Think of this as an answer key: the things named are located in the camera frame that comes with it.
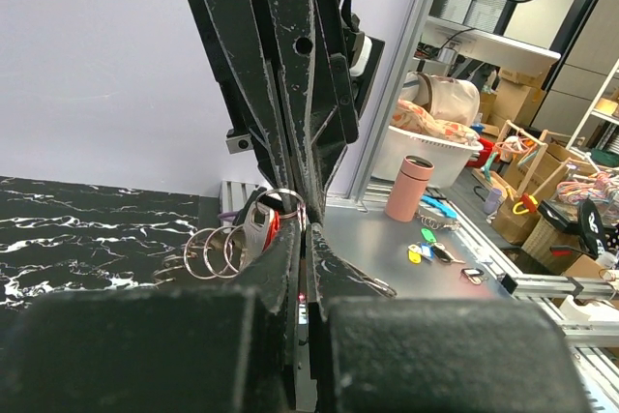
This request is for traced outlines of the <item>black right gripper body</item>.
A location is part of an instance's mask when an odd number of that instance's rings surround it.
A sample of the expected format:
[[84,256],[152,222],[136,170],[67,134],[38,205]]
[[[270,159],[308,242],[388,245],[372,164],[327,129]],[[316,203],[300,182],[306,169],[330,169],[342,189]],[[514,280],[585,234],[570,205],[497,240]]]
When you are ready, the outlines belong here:
[[[263,172],[267,152],[254,130],[248,128],[248,115],[240,91],[226,66],[221,47],[206,12],[204,0],[188,0],[200,40],[214,78],[220,86],[232,127],[226,137],[230,152],[253,151],[258,169],[267,182],[271,171]],[[278,116],[281,115],[278,47],[267,0],[252,0],[264,46],[266,60],[273,69],[277,91]],[[368,36],[352,11],[352,0],[313,0],[315,14],[315,71],[310,117],[311,143],[318,180],[328,190],[347,147],[359,136],[359,121],[381,59],[384,44]],[[284,137],[284,159],[291,163]]]

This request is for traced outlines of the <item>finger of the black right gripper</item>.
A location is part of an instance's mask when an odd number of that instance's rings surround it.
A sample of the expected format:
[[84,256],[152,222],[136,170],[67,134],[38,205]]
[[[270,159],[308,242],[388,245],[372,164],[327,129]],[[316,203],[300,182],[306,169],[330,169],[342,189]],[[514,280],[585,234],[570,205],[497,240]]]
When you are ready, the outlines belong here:
[[293,181],[290,188],[306,202],[311,223],[324,220],[324,191],[318,180],[310,117],[315,71],[313,0],[267,0],[280,67],[281,115]]
[[278,116],[273,69],[266,60],[252,0],[204,0],[226,66],[240,91],[246,125],[267,152],[263,172],[271,171],[276,188],[290,186],[290,166],[284,159],[283,126]]

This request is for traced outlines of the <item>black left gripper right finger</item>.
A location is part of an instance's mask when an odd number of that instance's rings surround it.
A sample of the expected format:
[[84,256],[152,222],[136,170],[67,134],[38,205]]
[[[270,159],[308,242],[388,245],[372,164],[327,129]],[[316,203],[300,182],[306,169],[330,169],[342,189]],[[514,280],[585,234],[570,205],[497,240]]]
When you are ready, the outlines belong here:
[[563,332],[514,299],[385,299],[306,236],[321,412],[587,412]]

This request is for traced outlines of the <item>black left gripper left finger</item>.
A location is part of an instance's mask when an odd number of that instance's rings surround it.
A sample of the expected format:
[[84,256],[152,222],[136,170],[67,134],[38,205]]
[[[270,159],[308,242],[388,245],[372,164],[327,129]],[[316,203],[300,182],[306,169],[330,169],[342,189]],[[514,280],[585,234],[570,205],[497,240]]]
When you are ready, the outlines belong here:
[[64,291],[11,327],[5,412],[287,412],[303,231],[224,285]]

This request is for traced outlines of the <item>red key tag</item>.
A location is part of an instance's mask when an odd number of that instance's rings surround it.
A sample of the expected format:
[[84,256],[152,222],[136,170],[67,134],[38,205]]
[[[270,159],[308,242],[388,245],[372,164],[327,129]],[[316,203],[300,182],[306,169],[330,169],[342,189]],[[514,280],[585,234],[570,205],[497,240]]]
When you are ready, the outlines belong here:
[[263,250],[267,250],[270,247],[279,229],[280,213],[276,210],[270,209],[268,213],[268,227]]

